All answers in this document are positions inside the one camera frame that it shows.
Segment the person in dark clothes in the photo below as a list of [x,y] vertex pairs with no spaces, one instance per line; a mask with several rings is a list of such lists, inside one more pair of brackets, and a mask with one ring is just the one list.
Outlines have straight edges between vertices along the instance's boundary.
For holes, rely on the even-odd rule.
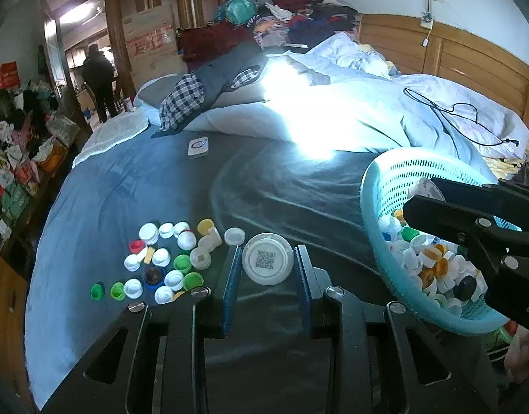
[[83,63],[83,78],[95,98],[95,106],[101,124],[117,116],[114,103],[113,81],[115,71],[97,44],[91,44]]

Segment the white small device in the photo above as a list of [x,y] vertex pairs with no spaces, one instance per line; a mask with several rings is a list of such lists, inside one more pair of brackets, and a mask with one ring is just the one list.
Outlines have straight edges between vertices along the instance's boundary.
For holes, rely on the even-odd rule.
[[188,157],[199,158],[205,156],[209,151],[208,137],[199,137],[191,140],[188,144]]

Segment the blue cap with brown cap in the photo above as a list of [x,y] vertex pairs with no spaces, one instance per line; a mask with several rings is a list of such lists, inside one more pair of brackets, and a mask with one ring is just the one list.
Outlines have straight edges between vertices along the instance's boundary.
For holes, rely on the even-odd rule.
[[157,290],[163,285],[163,281],[164,273],[162,267],[152,265],[146,268],[146,273],[144,275],[146,288],[149,290]]

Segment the white QR code cap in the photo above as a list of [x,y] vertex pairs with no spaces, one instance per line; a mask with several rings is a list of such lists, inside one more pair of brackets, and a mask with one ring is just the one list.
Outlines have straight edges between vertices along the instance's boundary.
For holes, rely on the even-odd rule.
[[278,234],[257,234],[243,248],[242,265],[253,282],[264,286],[278,285],[292,272],[292,246]]

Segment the light green bottle cap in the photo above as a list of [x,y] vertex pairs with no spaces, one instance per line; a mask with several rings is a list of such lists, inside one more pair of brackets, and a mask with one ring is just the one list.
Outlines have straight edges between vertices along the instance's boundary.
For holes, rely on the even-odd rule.
[[122,301],[126,298],[126,294],[124,291],[124,283],[121,281],[117,281],[114,283],[110,290],[110,295],[113,298],[113,300],[116,301]]

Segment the white bottle cap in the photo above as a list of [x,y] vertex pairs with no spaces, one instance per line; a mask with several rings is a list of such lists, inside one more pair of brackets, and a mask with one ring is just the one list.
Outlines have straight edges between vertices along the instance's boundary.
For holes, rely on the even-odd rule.
[[131,278],[124,283],[123,290],[126,297],[135,300],[142,296],[144,287],[138,278]]

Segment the teal plastic basket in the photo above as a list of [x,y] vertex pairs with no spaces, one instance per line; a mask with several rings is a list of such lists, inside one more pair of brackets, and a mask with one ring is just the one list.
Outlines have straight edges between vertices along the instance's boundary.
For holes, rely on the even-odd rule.
[[423,178],[444,178],[470,185],[494,183],[490,172],[445,157],[424,148],[402,148],[380,154],[364,172],[360,205],[364,227],[371,242],[380,277],[389,290],[410,311],[428,323],[459,335],[485,335],[502,327],[508,318],[487,306],[486,282],[471,299],[458,302],[452,287],[438,287],[438,281],[422,263],[423,251],[442,245],[445,257],[455,258],[457,246],[436,236],[411,228],[402,214],[409,190]]

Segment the red bottle cap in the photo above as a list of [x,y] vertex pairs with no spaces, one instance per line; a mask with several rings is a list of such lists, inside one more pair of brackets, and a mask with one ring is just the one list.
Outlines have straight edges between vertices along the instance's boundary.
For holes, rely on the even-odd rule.
[[142,240],[140,239],[133,240],[132,242],[129,243],[129,252],[131,254],[138,254],[141,250],[144,249],[145,246],[146,246],[146,243],[143,242]]

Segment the white duvet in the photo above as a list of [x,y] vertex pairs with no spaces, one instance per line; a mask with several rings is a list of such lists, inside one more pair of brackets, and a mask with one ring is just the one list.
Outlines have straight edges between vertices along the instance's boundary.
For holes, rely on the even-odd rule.
[[204,86],[204,104],[175,131],[160,130],[159,109],[188,73],[150,80],[136,95],[159,136],[270,137],[317,155],[420,147],[482,173],[491,159],[522,159],[529,142],[513,110],[449,79],[401,74],[346,34],[306,53],[268,54],[246,43],[189,73]]

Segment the plaid shirt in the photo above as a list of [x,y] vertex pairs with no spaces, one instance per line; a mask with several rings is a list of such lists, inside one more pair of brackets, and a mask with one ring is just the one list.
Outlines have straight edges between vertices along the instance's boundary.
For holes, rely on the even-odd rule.
[[179,79],[160,105],[160,130],[167,132],[179,129],[191,114],[201,108],[204,99],[204,86],[195,74],[188,73]]

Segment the grey blue bed blanket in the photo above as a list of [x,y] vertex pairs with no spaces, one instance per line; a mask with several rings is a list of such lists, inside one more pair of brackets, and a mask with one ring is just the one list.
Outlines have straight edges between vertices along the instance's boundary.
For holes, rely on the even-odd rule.
[[[296,144],[209,136],[188,157],[191,134],[145,131],[71,170],[42,230],[29,285],[25,346],[30,390],[43,406],[80,357],[125,308],[96,302],[91,287],[129,278],[124,260],[145,223],[196,225],[247,236],[275,233],[305,245],[312,263],[363,301],[391,299],[363,228],[360,187],[371,153],[317,157]],[[304,331],[292,279],[240,282],[232,329],[205,346],[214,413],[321,413],[330,347]]]

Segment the yellow bottle cap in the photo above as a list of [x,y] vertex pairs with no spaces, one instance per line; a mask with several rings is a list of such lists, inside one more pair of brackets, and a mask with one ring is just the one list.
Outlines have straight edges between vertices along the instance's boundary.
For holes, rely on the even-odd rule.
[[203,219],[197,225],[197,231],[201,236],[207,236],[209,230],[215,226],[214,222],[211,219]]

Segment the pile of clothes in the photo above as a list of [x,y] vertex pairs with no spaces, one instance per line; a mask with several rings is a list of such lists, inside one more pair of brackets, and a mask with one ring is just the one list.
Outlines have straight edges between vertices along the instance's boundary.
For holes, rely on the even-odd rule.
[[179,29],[176,39],[190,70],[242,43],[263,50],[310,50],[339,33],[360,40],[361,16],[336,0],[227,0],[201,28]]

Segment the pile of bags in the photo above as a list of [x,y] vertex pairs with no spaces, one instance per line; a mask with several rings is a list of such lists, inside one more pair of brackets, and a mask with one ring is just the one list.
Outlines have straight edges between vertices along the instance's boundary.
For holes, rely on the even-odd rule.
[[48,82],[21,85],[15,62],[0,65],[0,250],[45,200],[78,132]]

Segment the wooden headboard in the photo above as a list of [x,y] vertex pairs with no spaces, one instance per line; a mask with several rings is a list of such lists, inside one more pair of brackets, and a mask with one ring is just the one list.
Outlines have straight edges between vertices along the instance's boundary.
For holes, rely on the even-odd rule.
[[444,23],[428,30],[417,18],[363,14],[359,39],[404,74],[460,83],[517,113],[529,129],[529,65],[496,44]]

